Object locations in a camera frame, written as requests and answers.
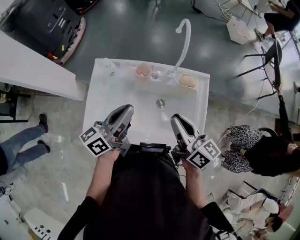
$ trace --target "white faucet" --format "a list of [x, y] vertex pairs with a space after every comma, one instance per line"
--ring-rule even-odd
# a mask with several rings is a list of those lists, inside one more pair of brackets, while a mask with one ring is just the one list
[[183, 19], [181, 21], [179, 27], [176, 29], [176, 32], [177, 33], [181, 33], [184, 24], [186, 24], [186, 26], [187, 26], [186, 39], [184, 41], [184, 46], [183, 46], [183, 50], [182, 50], [181, 56], [180, 56], [178, 62], [176, 63], [175, 67], [171, 71], [171, 73], [176, 72], [177, 68], [181, 65], [181, 63], [185, 59], [186, 54], [188, 52], [189, 41], [191, 39], [191, 22], [187, 18]]

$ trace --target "bar of soap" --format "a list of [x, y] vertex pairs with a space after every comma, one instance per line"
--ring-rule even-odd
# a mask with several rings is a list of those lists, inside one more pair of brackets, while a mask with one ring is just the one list
[[181, 75], [179, 83], [183, 86], [194, 88], [196, 86], [196, 79], [190, 75]]

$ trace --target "black shorts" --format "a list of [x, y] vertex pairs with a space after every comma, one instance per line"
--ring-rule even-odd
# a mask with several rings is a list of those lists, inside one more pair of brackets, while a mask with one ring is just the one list
[[293, 19], [278, 13], [265, 13], [264, 19], [273, 24], [275, 32], [292, 31], [297, 25]]

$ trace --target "sink drain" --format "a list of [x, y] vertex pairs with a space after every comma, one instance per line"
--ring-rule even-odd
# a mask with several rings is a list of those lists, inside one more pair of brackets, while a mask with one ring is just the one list
[[163, 108], [165, 106], [165, 101], [163, 99], [159, 99], [156, 101], [156, 106], [159, 108]]

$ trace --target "floor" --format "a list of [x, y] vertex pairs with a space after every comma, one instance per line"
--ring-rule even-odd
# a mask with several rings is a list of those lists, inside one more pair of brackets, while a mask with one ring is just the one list
[[[237, 3], [226, 3], [230, 8]], [[250, 0], [252, 6], [257, 0]], [[197, 0], [196, 7], [206, 15], [221, 18], [218, 4], [212, 0]], [[242, 15], [244, 8], [237, 6], [234, 13]], [[262, 89], [262, 71], [257, 70], [240, 78], [243, 71], [257, 67], [259, 57], [242, 60], [245, 54], [256, 54], [250, 43], [239, 45], [230, 40], [226, 23], [198, 15], [189, 0], [102, 0], [84, 15], [87, 28], [82, 42], [65, 68], [77, 79], [89, 81], [95, 58], [131, 59], [175, 65], [181, 54], [185, 33], [175, 29], [183, 18], [192, 25], [189, 51], [182, 67], [210, 74], [210, 93], [235, 104], [255, 106]], [[243, 20], [247, 22], [250, 12]], [[266, 29], [264, 19], [251, 17], [248, 28], [255, 48], [260, 43], [253, 31]], [[285, 47], [281, 64], [284, 95], [288, 115], [297, 121], [300, 96], [293, 93], [293, 81], [299, 81], [300, 62], [293, 42]], [[271, 92], [266, 82], [262, 94]], [[257, 108], [278, 115], [277, 96], [262, 99]]]
[[[22, 103], [18, 115], [28, 116], [28, 123], [4, 123], [0, 125], [0, 142], [21, 130], [38, 123], [38, 115], [45, 112], [49, 132], [41, 137], [51, 147], [51, 152], [28, 163], [27, 176], [15, 183], [13, 198], [23, 213], [38, 207], [51, 217], [66, 223], [85, 197], [95, 165], [95, 159], [79, 140], [82, 132], [85, 101], [79, 102], [60, 97], [36, 96]], [[211, 97], [209, 99], [205, 132], [217, 143], [229, 125], [249, 124], [255, 128], [274, 126], [274, 118], [249, 106], [232, 106]], [[24, 149], [36, 144], [28, 143]], [[222, 167], [214, 169], [215, 178], [208, 186], [216, 201], [220, 201], [230, 188], [238, 191], [243, 180], [257, 188], [265, 188], [280, 196], [286, 184], [286, 176], [262, 177], [252, 173], [234, 174]], [[66, 198], [63, 184], [67, 187]]]

